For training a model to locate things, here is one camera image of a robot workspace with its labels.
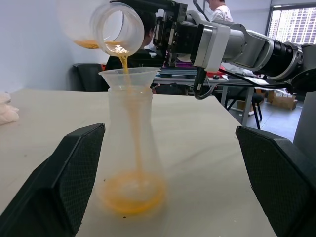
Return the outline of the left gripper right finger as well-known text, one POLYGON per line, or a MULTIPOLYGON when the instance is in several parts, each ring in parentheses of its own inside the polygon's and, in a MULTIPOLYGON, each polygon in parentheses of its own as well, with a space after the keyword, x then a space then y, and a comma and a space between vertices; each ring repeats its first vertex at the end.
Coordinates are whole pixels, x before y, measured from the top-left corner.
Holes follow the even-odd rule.
POLYGON ((249 181, 277 237, 316 237, 316 159, 270 132, 236 128, 249 181))

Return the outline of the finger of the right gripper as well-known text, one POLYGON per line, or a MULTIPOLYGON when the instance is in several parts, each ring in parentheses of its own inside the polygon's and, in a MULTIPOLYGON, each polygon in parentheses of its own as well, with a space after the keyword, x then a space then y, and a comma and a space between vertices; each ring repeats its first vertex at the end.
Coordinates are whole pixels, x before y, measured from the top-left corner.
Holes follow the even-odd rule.
POLYGON ((173 10, 176 2, 171 0, 111 0, 110 3, 123 3, 134 10, 173 10))

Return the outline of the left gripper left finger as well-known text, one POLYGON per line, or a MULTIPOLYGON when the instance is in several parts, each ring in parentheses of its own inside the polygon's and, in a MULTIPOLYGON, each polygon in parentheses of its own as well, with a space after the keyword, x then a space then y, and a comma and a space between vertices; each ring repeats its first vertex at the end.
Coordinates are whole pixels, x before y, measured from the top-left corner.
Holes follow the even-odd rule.
POLYGON ((95 183, 105 125, 67 134, 0 215, 0 237, 75 237, 95 183))

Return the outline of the flask with orange liquid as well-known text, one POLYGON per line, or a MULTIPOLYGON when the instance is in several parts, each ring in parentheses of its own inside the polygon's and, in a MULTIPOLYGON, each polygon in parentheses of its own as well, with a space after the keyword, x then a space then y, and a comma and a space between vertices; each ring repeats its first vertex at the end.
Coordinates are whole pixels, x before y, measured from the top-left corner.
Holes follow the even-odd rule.
POLYGON ((111 56, 130 56, 142 45, 144 25, 127 4, 109 0, 57 0, 59 20, 75 44, 111 56))

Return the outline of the translucent plastic flask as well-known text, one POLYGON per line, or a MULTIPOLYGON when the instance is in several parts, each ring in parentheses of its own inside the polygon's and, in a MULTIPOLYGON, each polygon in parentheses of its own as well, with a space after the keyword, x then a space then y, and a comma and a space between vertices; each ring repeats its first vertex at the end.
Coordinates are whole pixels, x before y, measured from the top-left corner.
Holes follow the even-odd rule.
POLYGON ((110 89, 95 191, 102 207, 115 214, 142 215, 160 207, 166 178, 152 129, 150 89, 110 89))

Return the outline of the person in black clothes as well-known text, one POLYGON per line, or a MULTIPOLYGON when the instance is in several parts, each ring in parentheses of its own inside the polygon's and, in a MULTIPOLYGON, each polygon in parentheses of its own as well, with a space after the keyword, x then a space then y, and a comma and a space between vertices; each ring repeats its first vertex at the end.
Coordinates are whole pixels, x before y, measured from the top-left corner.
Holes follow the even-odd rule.
POLYGON ((156 26, 156 15, 150 12, 136 11, 141 18, 144 25, 144 39, 140 49, 133 55, 127 58, 128 68, 137 67, 157 67, 161 68, 163 65, 163 58, 156 54, 154 57, 150 55, 149 50, 145 49, 154 37, 154 30, 156 26))

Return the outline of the person in white shirt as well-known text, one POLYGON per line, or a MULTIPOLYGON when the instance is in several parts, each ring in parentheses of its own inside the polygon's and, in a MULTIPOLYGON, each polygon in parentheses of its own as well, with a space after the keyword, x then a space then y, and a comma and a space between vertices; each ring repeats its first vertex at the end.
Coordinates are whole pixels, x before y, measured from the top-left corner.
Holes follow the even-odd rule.
POLYGON ((227 21, 233 22, 230 9, 225 4, 225 0, 207 0, 209 8, 213 11, 211 22, 227 21))

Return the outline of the translucent plastic funnel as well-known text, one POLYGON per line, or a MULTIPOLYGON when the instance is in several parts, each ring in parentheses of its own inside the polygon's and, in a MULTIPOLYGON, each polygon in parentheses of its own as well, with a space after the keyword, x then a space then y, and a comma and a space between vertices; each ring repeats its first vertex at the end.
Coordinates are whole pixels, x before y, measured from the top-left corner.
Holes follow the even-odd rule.
POLYGON ((111 91, 147 91, 150 89, 160 68, 138 67, 106 70, 99 73, 111 91))

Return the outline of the cardboard box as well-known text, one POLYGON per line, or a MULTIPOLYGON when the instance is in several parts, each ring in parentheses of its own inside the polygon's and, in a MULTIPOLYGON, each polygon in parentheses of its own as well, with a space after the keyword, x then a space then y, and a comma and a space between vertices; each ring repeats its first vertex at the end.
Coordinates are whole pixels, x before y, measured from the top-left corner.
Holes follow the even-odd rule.
POLYGON ((297 105, 296 95, 286 94, 276 90, 268 92, 267 102, 275 107, 294 110, 297 105))

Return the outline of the grey office desk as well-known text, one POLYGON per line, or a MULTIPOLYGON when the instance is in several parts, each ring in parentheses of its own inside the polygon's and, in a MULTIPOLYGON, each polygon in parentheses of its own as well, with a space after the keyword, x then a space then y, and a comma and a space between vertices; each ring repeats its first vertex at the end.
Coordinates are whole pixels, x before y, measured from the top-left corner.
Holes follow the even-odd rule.
MULTIPOLYGON (((186 86, 193 86, 195 82, 195 76, 197 74, 196 69, 186 69, 186 68, 163 68, 158 72, 154 79, 154 84, 170 84, 170 83, 176 83, 178 85, 186 85, 186 86)), ((245 107, 242 112, 242 118, 241 118, 241 124, 246 125, 250 108, 252 106, 252 96, 254 94, 254 88, 255 85, 250 84, 249 82, 243 81, 241 79, 234 79, 229 78, 227 76, 224 76, 220 79, 212 79, 209 77, 206 77, 204 85, 210 85, 210 86, 221 86, 223 88, 222 90, 222 97, 221 97, 221 104, 224 105, 227 94, 228 94, 228 88, 229 87, 245 87, 246 88, 246 101, 245 101, 245 107)))

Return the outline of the black chair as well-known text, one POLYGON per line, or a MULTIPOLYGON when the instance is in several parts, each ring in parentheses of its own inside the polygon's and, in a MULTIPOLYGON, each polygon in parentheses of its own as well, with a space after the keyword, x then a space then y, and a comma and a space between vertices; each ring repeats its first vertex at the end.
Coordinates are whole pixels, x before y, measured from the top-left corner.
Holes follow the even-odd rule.
POLYGON ((104 71, 104 65, 99 63, 73 64, 78 79, 85 92, 107 92, 110 88, 100 72, 104 71))

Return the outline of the window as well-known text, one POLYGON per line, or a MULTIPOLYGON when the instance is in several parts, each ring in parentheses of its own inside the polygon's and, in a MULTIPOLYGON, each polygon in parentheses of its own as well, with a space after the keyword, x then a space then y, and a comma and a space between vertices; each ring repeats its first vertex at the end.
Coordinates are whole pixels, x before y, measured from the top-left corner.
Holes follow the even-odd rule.
POLYGON ((271 0, 266 35, 281 42, 316 45, 316 0, 271 0))

